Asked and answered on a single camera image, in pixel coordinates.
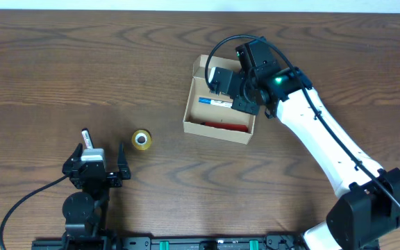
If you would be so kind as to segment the red utility knife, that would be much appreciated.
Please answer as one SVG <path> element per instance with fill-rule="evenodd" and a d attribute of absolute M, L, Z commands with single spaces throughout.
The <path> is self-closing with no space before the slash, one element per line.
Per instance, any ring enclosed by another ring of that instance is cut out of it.
<path fill-rule="evenodd" d="M 219 122 L 202 122 L 201 125 L 209 126 L 213 128 L 226 129 L 230 131 L 239 131 L 243 133 L 248 132 L 248 127 L 241 124 L 227 124 L 227 123 L 219 123 Z"/>

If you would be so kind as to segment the cardboard box with lid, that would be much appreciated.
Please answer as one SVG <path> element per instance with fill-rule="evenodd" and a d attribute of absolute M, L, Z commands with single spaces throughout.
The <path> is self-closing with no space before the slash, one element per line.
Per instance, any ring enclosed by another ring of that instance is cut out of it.
<path fill-rule="evenodd" d="M 231 108 L 199 103 L 199 97 L 232 102 L 230 97 L 211 94 L 204 78 L 204 69 L 207 55 L 200 55 L 192 66 L 192 82 L 185 113 L 183 116 L 183 130 L 186 133 L 202 135 L 209 138 L 248 144 L 253 136 L 256 117 Z M 241 124 L 248 127 L 248 132 L 230 131 L 201 125 L 202 122 L 219 122 L 227 124 Z"/>

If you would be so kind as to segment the black marker pen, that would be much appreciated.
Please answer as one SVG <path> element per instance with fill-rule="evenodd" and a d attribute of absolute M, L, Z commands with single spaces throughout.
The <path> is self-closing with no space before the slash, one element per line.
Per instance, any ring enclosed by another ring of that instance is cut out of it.
<path fill-rule="evenodd" d="M 83 137 L 83 141 L 84 141 L 84 143 L 86 145 L 86 148 L 87 149 L 93 149 L 94 145 L 93 145 L 92 139 L 90 137 L 89 130 L 87 128 L 83 128 L 82 131 L 81 131 L 81 135 Z"/>

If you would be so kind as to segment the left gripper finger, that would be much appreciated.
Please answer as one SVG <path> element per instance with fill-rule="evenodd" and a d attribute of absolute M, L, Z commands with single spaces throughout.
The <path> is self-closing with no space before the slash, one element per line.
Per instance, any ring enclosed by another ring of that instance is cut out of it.
<path fill-rule="evenodd" d="M 128 166 L 128 162 L 126 159 L 126 155 L 124 153 L 124 144 L 122 142 L 119 143 L 119 152 L 117 157 L 117 166 L 119 171 L 123 174 L 129 174 L 130 169 Z"/>
<path fill-rule="evenodd" d="M 63 170 L 72 170 L 75 163 L 81 160 L 81 155 L 83 153 L 83 145 L 79 143 L 75 148 L 74 152 L 70 157 L 64 162 L 62 169 Z"/>

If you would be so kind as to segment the yellow tape roll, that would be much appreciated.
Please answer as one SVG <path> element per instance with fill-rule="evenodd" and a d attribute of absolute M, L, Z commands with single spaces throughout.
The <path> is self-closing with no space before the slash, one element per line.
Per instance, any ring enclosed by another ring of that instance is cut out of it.
<path fill-rule="evenodd" d="M 152 144 L 151 135 L 146 130 L 137 130 L 131 138 L 133 146 L 140 151 L 146 151 Z"/>

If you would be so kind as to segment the blue marker pen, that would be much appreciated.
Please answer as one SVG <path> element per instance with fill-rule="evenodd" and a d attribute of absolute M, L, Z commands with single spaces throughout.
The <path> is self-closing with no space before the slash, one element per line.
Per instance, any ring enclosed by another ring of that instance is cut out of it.
<path fill-rule="evenodd" d="M 219 107 L 223 107 L 223 108 L 231 108 L 232 107 L 231 102 L 220 101 L 220 100 L 216 100 L 216 99 L 208 99 L 208 98 L 204 98 L 204 97 L 199 97 L 199 103 L 204 103 L 204 104 L 213 105 L 213 106 L 219 106 Z"/>

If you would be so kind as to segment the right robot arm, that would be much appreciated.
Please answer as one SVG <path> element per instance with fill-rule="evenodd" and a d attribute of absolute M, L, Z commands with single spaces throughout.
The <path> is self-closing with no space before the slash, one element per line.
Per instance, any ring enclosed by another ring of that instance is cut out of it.
<path fill-rule="evenodd" d="M 326 219 L 302 233 L 304 249 L 375 249 L 377 240 L 400 227 L 400 169 L 386 171 L 340 127 L 311 81 L 272 43 L 246 35 L 236 47 L 238 73 L 209 74 L 233 109 L 286 125 L 309 150 L 337 197 Z"/>

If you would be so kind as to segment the black mounting rail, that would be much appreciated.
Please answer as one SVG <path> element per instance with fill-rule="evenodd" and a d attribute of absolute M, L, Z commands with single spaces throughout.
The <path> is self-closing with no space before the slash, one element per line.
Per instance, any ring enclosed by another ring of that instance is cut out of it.
<path fill-rule="evenodd" d="M 116 243 L 105 240 L 76 242 L 72 240 L 35 240 L 34 250 L 50 249 L 115 249 L 115 250 L 300 250 L 305 249 L 301 240 L 291 235 L 266 237 L 225 238 L 154 238 L 123 237 Z"/>

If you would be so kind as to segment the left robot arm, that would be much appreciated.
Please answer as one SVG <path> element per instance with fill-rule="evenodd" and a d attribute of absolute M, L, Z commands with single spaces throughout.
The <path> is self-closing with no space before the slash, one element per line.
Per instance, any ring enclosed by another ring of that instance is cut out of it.
<path fill-rule="evenodd" d="M 124 145 L 119 145 L 118 170 L 106 171 L 103 149 L 84 149 L 78 144 L 62 166 L 62 172 L 79 191 L 66 198 L 62 213 L 65 232 L 75 241 L 98 240 L 109 237 L 106 228 L 110 189 L 120 188 L 122 181 L 131 178 Z"/>

